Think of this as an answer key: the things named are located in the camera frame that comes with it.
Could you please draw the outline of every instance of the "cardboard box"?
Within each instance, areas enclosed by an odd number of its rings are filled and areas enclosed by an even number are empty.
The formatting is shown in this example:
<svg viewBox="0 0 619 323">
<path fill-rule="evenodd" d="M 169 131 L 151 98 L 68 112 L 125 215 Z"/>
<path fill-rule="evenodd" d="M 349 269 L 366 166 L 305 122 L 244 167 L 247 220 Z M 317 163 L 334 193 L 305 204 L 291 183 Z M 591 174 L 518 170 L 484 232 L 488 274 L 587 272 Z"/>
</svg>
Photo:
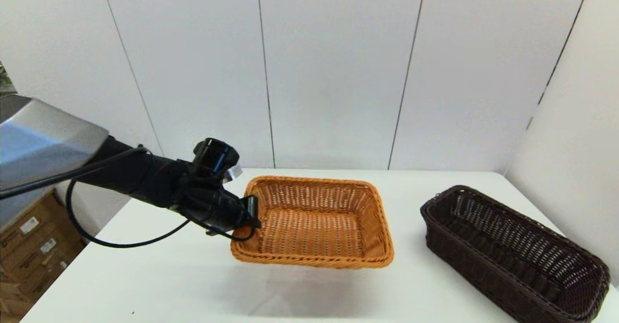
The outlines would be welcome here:
<svg viewBox="0 0 619 323">
<path fill-rule="evenodd" d="M 2 305 L 0 305 L 0 308 L 2 308 L 2 312 L 22 317 L 28 313 L 28 311 L 32 308 L 32 305 L 34 304 L 26 303 L 24 301 L 2 299 Z"/>
<path fill-rule="evenodd" d="M 0 233 L 0 252 L 10 254 L 47 222 L 62 219 L 66 219 L 64 207 L 50 192 L 24 210 L 22 216 L 16 222 L 3 228 Z"/>
<path fill-rule="evenodd" d="M 36 301 L 43 294 L 37 290 L 43 280 L 49 276 L 56 279 L 83 249 L 84 244 L 78 241 L 71 246 L 68 252 L 55 250 L 29 274 L 25 281 L 21 283 L 0 282 L 0 296 L 9 300 Z"/>
<path fill-rule="evenodd" d="M 80 240 L 80 237 L 71 222 L 65 221 L 52 233 L 43 237 L 34 250 L 26 254 L 24 259 L 13 268 L 5 266 L 5 259 L 3 259 L 0 265 L 0 281 L 13 283 L 27 281 L 37 266 L 49 261 L 49 257 L 54 254 L 52 251 L 67 253 Z"/>
<path fill-rule="evenodd" d="M 2 252 L 2 262 L 0 262 L 2 268 L 11 270 L 21 264 L 28 255 L 40 247 L 40 244 L 42 244 L 44 240 L 48 239 L 49 235 L 51 235 L 56 228 L 58 228 L 58 226 L 55 222 L 45 222 L 34 235 L 22 241 L 13 252 Z"/>
</svg>

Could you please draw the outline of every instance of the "woven texture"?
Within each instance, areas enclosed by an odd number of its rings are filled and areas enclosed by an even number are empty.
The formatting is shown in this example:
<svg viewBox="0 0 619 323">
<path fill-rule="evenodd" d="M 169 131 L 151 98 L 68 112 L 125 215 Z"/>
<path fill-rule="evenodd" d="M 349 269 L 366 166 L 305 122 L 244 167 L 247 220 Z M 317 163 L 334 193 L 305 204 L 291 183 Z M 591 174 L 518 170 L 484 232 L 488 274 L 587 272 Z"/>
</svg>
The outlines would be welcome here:
<svg viewBox="0 0 619 323">
<path fill-rule="evenodd" d="M 383 204 L 369 183 L 263 176 L 249 183 L 245 195 L 258 198 L 263 226 L 248 241 L 232 241 L 240 261 L 363 268 L 393 260 Z M 249 233 L 249 227 L 234 231 L 237 237 Z"/>
<path fill-rule="evenodd" d="M 421 212 L 427 246 L 517 321 L 597 316 L 608 267 L 569 239 L 464 186 L 437 195 Z"/>
</svg>

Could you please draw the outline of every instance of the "black cable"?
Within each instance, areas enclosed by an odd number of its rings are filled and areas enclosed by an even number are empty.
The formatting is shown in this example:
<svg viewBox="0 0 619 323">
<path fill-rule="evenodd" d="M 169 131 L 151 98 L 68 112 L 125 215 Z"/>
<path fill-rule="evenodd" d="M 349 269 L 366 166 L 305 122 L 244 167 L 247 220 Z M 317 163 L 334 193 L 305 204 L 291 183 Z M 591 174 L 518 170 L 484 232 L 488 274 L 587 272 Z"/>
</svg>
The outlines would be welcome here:
<svg viewBox="0 0 619 323">
<path fill-rule="evenodd" d="M 75 180 L 71 180 L 71 182 L 69 183 L 69 187 L 67 189 L 67 194 L 66 194 L 66 205 L 67 205 L 67 212 L 69 213 L 69 219 L 73 223 L 73 226 L 75 226 L 75 228 L 79 231 L 80 235 L 82 235 L 89 241 L 95 242 L 96 244 L 100 244 L 101 246 L 112 247 L 112 248 L 134 248 L 134 247 L 146 246 L 148 244 L 161 241 L 162 239 L 175 234 L 178 230 L 181 230 L 183 226 L 185 226 L 186 224 L 189 224 L 190 222 L 190 220 L 186 220 L 182 224 L 177 226 L 174 230 L 166 233 L 165 235 L 161 235 L 157 238 L 153 238 L 151 240 L 144 241 L 144 242 L 118 244 L 118 243 L 102 241 L 94 237 L 93 235 L 89 234 L 86 230 L 84 230 L 84 228 L 82 228 L 80 223 L 77 221 L 77 218 L 75 218 L 75 214 L 73 213 L 73 204 L 71 204 L 71 196 L 73 195 L 73 188 L 75 187 L 75 183 L 76 183 Z"/>
<path fill-rule="evenodd" d="M 204 224 L 202 220 L 199 220 L 199 219 L 193 217 L 193 215 L 190 215 L 189 213 L 183 214 L 183 216 L 186 217 L 188 220 L 191 220 L 191 221 L 195 222 L 199 226 L 202 226 L 206 230 L 209 230 L 209 231 L 212 231 L 214 233 L 217 233 L 218 235 L 222 235 L 223 237 L 229 238 L 229 239 L 231 239 L 233 241 L 239 241 L 239 242 L 247 241 L 248 239 L 254 237 L 254 234 L 256 233 L 256 226 L 252 225 L 251 226 L 250 235 L 248 237 L 236 237 L 234 235 L 226 234 L 226 232 L 224 230 L 221 230 L 219 228 L 215 228 L 215 226 L 210 226 L 208 224 Z"/>
<path fill-rule="evenodd" d="M 121 160 L 122 158 L 126 158 L 127 156 L 136 154 L 136 153 L 146 153 L 148 149 L 146 147 L 133 147 L 129 150 L 123 151 L 122 153 L 116 154 L 114 156 L 110 156 L 109 158 L 103 159 L 101 161 L 97 161 L 86 166 L 82 166 L 71 171 L 67 171 L 64 173 L 60 173 L 55 176 L 42 178 L 39 180 L 35 180 L 34 182 L 29 182 L 22 184 L 16 187 L 10 187 L 8 189 L 4 189 L 0 191 L 0 200 L 4 198 L 13 197 L 16 195 L 20 195 L 25 192 L 37 190 L 42 187 L 51 186 L 53 184 L 60 183 L 64 180 L 78 178 L 84 175 L 88 175 L 89 173 L 93 173 L 95 171 L 99 171 L 110 163 Z"/>
</svg>

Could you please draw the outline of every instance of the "basket rim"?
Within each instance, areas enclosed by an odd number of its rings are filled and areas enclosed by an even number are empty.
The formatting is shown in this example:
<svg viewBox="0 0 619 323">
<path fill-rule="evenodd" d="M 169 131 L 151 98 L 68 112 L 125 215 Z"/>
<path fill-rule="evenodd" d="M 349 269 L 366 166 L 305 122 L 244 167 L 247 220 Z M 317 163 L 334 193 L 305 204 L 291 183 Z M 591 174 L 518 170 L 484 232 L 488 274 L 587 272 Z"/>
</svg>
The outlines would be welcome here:
<svg viewBox="0 0 619 323">
<path fill-rule="evenodd" d="M 466 192 L 469 192 L 469 193 L 473 193 L 475 195 L 475 197 L 481 198 L 481 199 L 485 200 L 486 202 L 490 202 L 491 204 L 496 205 L 497 207 L 501 208 L 502 211 L 505 211 L 505 212 L 511 214 L 513 217 L 516 217 L 517 219 L 520 219 L 521 221 L 526 222 L 527 224 L 530 224 L 530 226 L 537 228 L 538 231 L 543 233 L 545 236 L 551 237 L 551 238 L 561 242 L 569 250 L 572 250 L 573 252 L 577 252 L 577 253 L 579 253 L 581 255 L 584 255 L 588 259 L 593 261 L 595 263 L 595 265 L 597 265 L 602 270 L 602 276 L 600 276 L 599 281 L 598 281 L 596 295 L 594 297 L 592 297 L 592 299 L 591 299 L 591 301 L 589 303 L 589 307 L 586 310 L 586 312 L 584 314 L 577 315 L 577 314 L 571 314 L 569 312 L 566 312 L 566 310 L 563 310 L 563 309 L 559 308 L 559 306 L 555 305 L 554 303 L 552 303 L 551 301 L 549 301 L 548 299 L 543 297 L 541 294 L 539 294 L 538 292 L 533 290 L 529 285 L 527 285 L 526 283 L 522 282 L 514 274 L 512 274 L 508 270 L 504 269 L 499 263 L 494 261 L 492 258 L 490 258 L 487 255 L 485 255 L 482 252 L 480 252 L 477 248 L 475 248 L 473 245 L 471 245 L 470 242 L 462 239 L 461 237 L 456 235 L 456 233 L 453 233 L 453 231 L 449 230 L 446 226 L 444 226 L 442 223 L 440 223 L 431 214 L 431 212 L 432 212 L 431 208 L 436 206 L 438 204 L 438 202 L 444 200 L 445 198 L 447 198 L 452 193 L 455 193 L 456 191 L 466 191 Z M 463 186 L 463 185 L 458 185 L 458 186 L 453 186 L 453 187 L 443 191 L 442 193 L 438 193 L 431 200 L 427 201 L 422 206 L 420 211 L 421 211 L 422 217 L 424 217 L 424 220 L 428 224 L 431 224 L 433 227 L 438 228 L 441 232 L 448 234 L 451 238 L 455 239 L 456 242 L 458 242 L 458 243 L 462 244 L 463 246 L 465 246 L 468 250 L 472 250 L 476 257 L 481 258 L 481 260 L 483 262 L 486 262 L 489 265 L 492 265 L 494 268 L 496 268 L 497 270 L 502 272 L 502 274 L 506 275 L 506 277 L 508 277 L 508 279 L 510 281 L 514 282 L 514 284 L 519 286 L 520 288 L 522 288 L 522 290 L 525 290 L 527 293 L 532 294 L 534 296 L 534 299 L 536 299 L 536 301 L 540 302 L 542 305 L 550 306 L 550 308 L 553 309 L 557 314 L 560 314 L 560 315 L 562 315 L 562 316 L 564 316 L 564 317 L 566 317 L 568 319 L 571 319 L 571 320 L 582 320 L 582 319 L 588 318 L 592 314 L 592 310 L 594 309 L 595 302 L 599 299 L 599 297 L 602 297 L 602 300 L 603 300 L 604 297 L 606 296 L 606 293 L 608 292 L 608 280 L 606 280 L 606 279 L 610 279 L 610 271 L 608 270 L 608 266 L 606 266 L 606 264 L 604 264 L 604 262 L 599 257 L 595 256 L 590 251 L 585 250 L 584 248 L 580 247 L 579 245 L 577 245 L 576 243 L 574 243 L 570 239 L 564 237 L 563 235 L 560 235 L 560 234 L 556 233 L 555 231 L 551 230 L 550 228 L 544 226 L 543 224 L 541 224 L 541 222 L 535 221 L 535 220 L 527 217 L 526 215 L 523 215 L 522 213 L 519 213 L 518 211 L 515 211 L 512 208 L 509 208 L 508 206 L 505 206 L 505 204 L 502 204 L 501 202 L 498 202 L 497 200 L 495 200 L 495 199 L 493 199 L 493 198 L 491 198 L 491 197 L 489 197 L 487 195 L 484 195 L 480 191 L 477 191 L 477 190 L 475 190 L 475 189 L 473 189 L 471 187 Z"/>
<path fill-rule="evenodd" d="M 381 226 L 381 233 L 383 236 L 383 247 L 385 251 L 385 255 L 380 257 L 338 257 L 338 256 L 329 256 L 329 255 L 300 255 L 300 254 L 273 254 L 273 253 L 260 253 L 260 252 L 251 252 L 244 250 L 241 247 L 242 242 L 232 241 L 230 242 L 230 248 L 234 257 L 238 259 L 237 255 L 243 255 L 249 259 L 288 259 L 291 261 L 325 261 L 325 262 L 347 262 L 348 265 L 343 267 L 355 267 L 351 266 L 351 264 L 373 264 L 373 267 L 385 267 L 389 265 L 394 258 L 394 248 L 393 241 L 391 239 L 391 233 L 389 232 L 389 224 L 387 224 L 387 218 L 384 214 L 384 206 L 383 201 L 378 193 L 378 189 L 373 186 L 373 184 L 369 182 L 365 182 L 363 180 L 352 180 L 352 179 L 333 179 L 333 178 L 313 178 L 313 177 L 290 177 L 290 176 L 275 176 L 275 175 L 266 175 L 266 176 L 257 176 L 252 178 L 250 182 L 247 184 L 247 188 L 245 190 L 245 196 L 250 193 L 250 190 L 257 184 L 257 182 L 261 181 L 290 181 L 290 182 L 322 182 L 322 183 L 333 183 L 333 184 L 349 184 L 356 186 L 363 186 L 369 189 L 376 206 L 378 206 L 378 221 Z"/>
</svg>

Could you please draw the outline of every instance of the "white wall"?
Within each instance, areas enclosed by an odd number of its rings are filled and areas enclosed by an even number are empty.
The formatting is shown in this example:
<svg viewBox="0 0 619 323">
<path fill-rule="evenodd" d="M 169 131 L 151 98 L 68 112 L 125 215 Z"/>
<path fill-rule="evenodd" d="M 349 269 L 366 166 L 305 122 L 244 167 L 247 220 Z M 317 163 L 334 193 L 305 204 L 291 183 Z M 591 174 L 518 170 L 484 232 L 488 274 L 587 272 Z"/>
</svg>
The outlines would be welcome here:
<svg viewBox="0 0 619 323">
<path fill-rule="evenodd" d="M 507 178 L 619 285 L 619 0 L 585 0 Z"/>
<path fill-rule="evenodd" d="M 161 154 L 106 0 L 0 0 L 0 59 L 17 91 Z M 79 184 L 75 208 L 98 231 L 128 200 Z"/>
<path fill-rule="evenodd" d="M 386 169 L 421 0 L 261 0 L 277 167 Z"/>
<path fill-rule="evenodd" d="M 110 0 L 163 152 L 209 136 L 273 167 L 258 0 Z"/>
<path fill-rule="evenodd" d="M 503 174 L 582 0 L 424 0 L 392 169 Z"/>
<path fill-rule="evenodd" d="M 395 142 L 392 168 L 502 172 L 579 2 L 0 0 L 0 59 L 172 158 L 216 136 L 245 166 L 387 169 Z M 126 200 L 95 189 L 92 230 Z"/>
</svg>

